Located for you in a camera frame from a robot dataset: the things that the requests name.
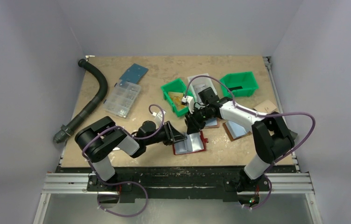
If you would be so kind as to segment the red leather card holder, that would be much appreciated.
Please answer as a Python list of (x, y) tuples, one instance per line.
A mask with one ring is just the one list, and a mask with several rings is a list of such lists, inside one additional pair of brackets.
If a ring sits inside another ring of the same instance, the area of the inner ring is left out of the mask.
[(174, 155), (192, 154), (207, 150), (208, 138), (202, 131), (187, 135), (187, 139), (172, 145)]

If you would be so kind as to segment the green bin with yellow items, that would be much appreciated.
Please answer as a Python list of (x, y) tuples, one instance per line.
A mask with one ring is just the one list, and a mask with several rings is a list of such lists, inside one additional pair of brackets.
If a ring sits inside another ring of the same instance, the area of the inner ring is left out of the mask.
[(181, 104), (181, 99), (186, 91), (186, 85), (180, 78), (175, 79), (163, 86), (161, 86), (163, 92), (163, 98), (166, 100), (172, 112), (177, 117), (182, 117), (188, 112), (188, 108)]

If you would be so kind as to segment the white plastic bin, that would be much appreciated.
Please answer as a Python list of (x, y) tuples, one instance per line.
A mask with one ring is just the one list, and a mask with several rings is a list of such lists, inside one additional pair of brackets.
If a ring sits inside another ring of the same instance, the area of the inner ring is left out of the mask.
[(212, 79), (207, 77), (199, 77), (194, 79), (189, 86), (189, 90), (191, 90), (195, 101), (201, 103), (202, 100), (198, 94), (208, 87), (211, 87), (214, 93), (217, 95), (217, 90), (212, 82)]

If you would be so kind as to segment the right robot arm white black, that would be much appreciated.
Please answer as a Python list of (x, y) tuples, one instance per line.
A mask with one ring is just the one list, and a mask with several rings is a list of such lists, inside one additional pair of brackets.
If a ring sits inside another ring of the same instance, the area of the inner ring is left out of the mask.
[(195, 106), (192, 97), (182, 98), (189, 108), (185, 114), (187, 134), (201, 131), (212, 118), (233, 122), (253, 135), (256, 155), (240, 172), (240, 185), (251, 190), (276, 159), (295, 146), (294, 138), (283, 118), (277, 113), (260, 113), (241, 106), (230, 97), (220, 98), (211, 87), (199, 93), (202, 105)]

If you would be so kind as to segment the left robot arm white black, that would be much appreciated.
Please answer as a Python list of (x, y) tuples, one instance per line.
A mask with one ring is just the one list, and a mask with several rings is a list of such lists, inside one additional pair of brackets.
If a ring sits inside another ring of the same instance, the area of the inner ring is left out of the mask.
[(129, 134), (115, 121), (106, 116), (79, 131), (75, 142), (82, 155), (98, 174), (98, 184), (106, 191), (113, 190), (117, 184), (117, 174), (108, 157), (118, 148), (132, 158), (145, 153), (147, 146), (162, 143), (166, 146), (184, 141), (187, 136), (176, 130), (169, 121), (159, 127), (153, 121), (144, 121), (139, 129)]

